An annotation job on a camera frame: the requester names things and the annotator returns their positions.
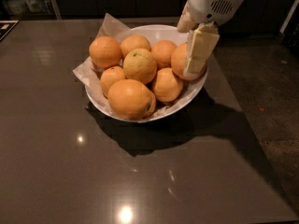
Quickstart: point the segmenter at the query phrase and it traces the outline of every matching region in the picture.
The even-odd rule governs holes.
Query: orange fruit
[[[147,49],[133,49],[123,61],[123,71],[127,78],[148,84],[156,75],[157,63]]]
[[[187,43],[184,42],[174,50],[174,52],[171,55],[171,67],[173,72],[180,78],[185,80],[194,80],[199,78],[201,75],[204,74],[206,70],[207,63],[202,63],[202,69],[201,72],[194,76],[194,77],[185,77],[184,76],[184,69],[187,59]]]
[[[127,54],[133,49],[151,49],[150,42],[143,35],[129,35],[121,42],[122,58],[124,59]]]
[[[151,53],[157,61],[158,70],[171,67],[171,55],[177,45],[170,40],[160,40],[151,48]]]
[[[109,89],[108,102],[120,118],[139,120],[154,111],[155,96],[143,83],[134,79],[122,79]]]
[[[89,47],[89,53],[95,65],[109,68],[120,62],[121,45],[110,36],[100,36],[94,39]]]
[[[110,87],[121,79],[125,79],[125,74],[120,66],[112,66],[106,69],[101,76],[101,88],[102,93],[108,97],[108,91]]]
[[[151,90],[156,99],[163,102],[173,102],[183,90],[184,81],[173,73],[171,68],[158,70],[155,79],[151,82]]]

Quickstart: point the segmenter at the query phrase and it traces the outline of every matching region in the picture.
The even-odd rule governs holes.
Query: paper liner
[[[139,26],[136,28],[129,28],[122,22],[113,18],[111,15],[106,14],[103,23],[99,29],[96,37],[109,35],[114,37],[118,42],[132,34],[144,35],[153,46],[156,42],[162,39],[168,39],[176,43],[177,45],[187,42],[188,34],[179,33],[176,27],[167,25],[148,25]],[[84,84],[86,88],[87,95],[93,105],[102,113],[113,119],[119,119],[128,122],[149,122],[156,119],[162,119],[169,115],[178,112],[181,108],[186,106],[203,88],[207,77],[207,70],[205,73],[194,81],[186,81],[184,90],[177,98],[176,101],[172,102],[171,105],[164,105],[156,109],[156,111],[148,118],[142,120],[128,120],[121,119],[113,114],[107,98],[102,93],[100,79],[98,77],[104,70],[97,68],[91,57],[88,57],[84,63],[80,64],[77,68],[73,70],[75,76]]]

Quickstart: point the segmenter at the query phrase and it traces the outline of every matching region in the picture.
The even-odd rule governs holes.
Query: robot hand
[[[178,31],[189,32],[201,22],[216,26],[230,20],[244,0],[188,0],[178,22]]]

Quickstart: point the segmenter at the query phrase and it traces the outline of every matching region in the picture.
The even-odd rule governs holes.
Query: table
[[[298,220],[213,55],[205,87],[173,116],[97,111],[72,70],[100,24],[20,21],[0,43],[0,223]]]

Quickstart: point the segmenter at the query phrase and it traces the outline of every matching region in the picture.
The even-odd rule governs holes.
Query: glossy black tabletop
[[[20,21],[0,43],[0,223],[298,219],[213,55],[205,87],[170,117],[97,111],[72,70],[100,24]]]

